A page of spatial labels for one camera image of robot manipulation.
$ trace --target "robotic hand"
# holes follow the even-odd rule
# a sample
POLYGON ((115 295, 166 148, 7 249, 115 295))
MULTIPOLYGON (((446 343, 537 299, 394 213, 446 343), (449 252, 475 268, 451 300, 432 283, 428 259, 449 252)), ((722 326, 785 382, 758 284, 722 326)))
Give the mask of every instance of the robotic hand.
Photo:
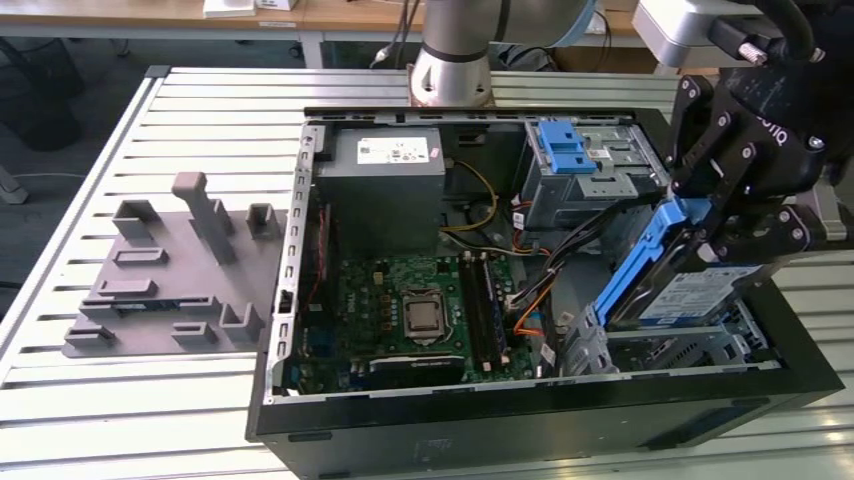
MULTIPOLYGON (((635 23, 659 3, 642 1, 635 23)), ((611 329, 703 325, 789 260, 854 248, 834 194, 854 153, 854 6, 738 3, 759 9, 706 18, 707 43, 729 62, 761 66, 725 69, 715 87, 681 80, 669 196, 593 306, 611 329)), ((693 58, 657 45, 659 59, 693 58)))

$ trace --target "wire bundle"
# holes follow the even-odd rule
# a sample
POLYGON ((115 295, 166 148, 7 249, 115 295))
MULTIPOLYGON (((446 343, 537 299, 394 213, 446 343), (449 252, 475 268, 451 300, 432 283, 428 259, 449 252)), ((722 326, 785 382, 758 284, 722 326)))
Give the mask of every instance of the wire bundle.
POLYGON ((605 228, 610 224, 617 215, 629 208, 634 208, 642 205, 650 205, 658 202, 661 199, 661 192, 654 192, 646 195, 641 195, 638 198, 621 200, 615 202, 609 208, 602 210, 597 215, 587 219, 563 238, 563 241, 555 248, 554 252, 546 260, 543 270, 538 279, 529 285, 510 300, 510 305, 517 306, 522 301, 534 293, 539 292, 537 298, 529 305, 525 313, 517 321, 514 327, 514 334, 519 335, 543 335, 543 332, 538 329, 526 329, 525 322, 531 316, 535 309, 546 300, 551 289, 555 285, 555 278, 561 269, 566 265, 567 256, 577 252, 585 245, 599 238, 605 228))
POLYGON ((395 36, 391 38, 391 43, 386 45, 378 52, 374 57, 374 61, 368 68, 374 68, 378 63, 383 62, 390 54, 395 46, 398 46, 398 54, 395 57, 395 69, 400 68, 400 61, 403 60, 403 50, 406 48, 406 39, 410 36, 410 30, 412 29, 412 22, 415 21, 415 13, 418 12, 418 7, 422 3, 422 0, 415 0, 412 4, 412 10, 410 11, 410 0, 403 0, 402 8, 400 8, 400 19, 398 20, 398 30, 395 31, 395 36))

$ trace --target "aluminum extrusion table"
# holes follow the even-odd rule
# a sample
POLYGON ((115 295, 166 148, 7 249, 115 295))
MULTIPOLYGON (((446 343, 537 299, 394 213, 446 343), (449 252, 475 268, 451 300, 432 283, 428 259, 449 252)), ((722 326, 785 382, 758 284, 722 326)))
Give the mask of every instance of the aluminum extrusion table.
MULTIPOLYGON (((495 74, 499 106, 651 107, 675 77, 495 74)), ((396 72, 174 68, 146 78, 0 324, 0 478, 291 478, 243 439, 254 354, 67 359, 63 335, 95 281, 126 199, 186 209, 182 170, 227 208, 287 208, 302 109, 404 105, 396 72)), ((854 478, 854 254, 777 275, 849 389, 685 450, 454 472, 467 478, 854 478)))

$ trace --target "white cable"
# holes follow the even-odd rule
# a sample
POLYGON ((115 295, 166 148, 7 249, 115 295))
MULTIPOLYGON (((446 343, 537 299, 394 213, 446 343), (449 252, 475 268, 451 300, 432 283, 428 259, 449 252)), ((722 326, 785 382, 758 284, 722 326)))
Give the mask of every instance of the white cable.
POLYGON ((79 175, 76 173, 22 173, 20 175, 12 175, 12 178, 23 178, 23 177, 71 177, 71 178, 86 178, 86 175, 79 175))

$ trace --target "sticker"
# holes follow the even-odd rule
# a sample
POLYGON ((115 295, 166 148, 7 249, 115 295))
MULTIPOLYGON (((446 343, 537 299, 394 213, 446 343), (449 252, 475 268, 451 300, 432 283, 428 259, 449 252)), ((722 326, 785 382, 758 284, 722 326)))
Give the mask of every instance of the sticker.
POLYGON ((271 28, 296 28, 296 24, 294 22, 258 22, 258 26, 271 28))
POLYGON ((539 356, 549 362, 549 365, 555 366, 555 351, 545 343, 543 348, 539 349, 539 356))
POLYGON ((661 319, 658 323, 666 325, 681 318, 705 316, 733 292, 733 282, 759 268, 721 267, 678 274, 641 314, 641 319, 661 319))
POLYGON ((525 213, 513 213, 513 228, 517 230, 525 230, 525 213))
POLYGON ((359 140, 356 163, 428 163, 427 138, 363 138, 359 140))
POLYGON ((609 152, 606 148, 602 150, 587 150, 587 156, 594 160, 597 158, 611 158, 611 152, 609 152))

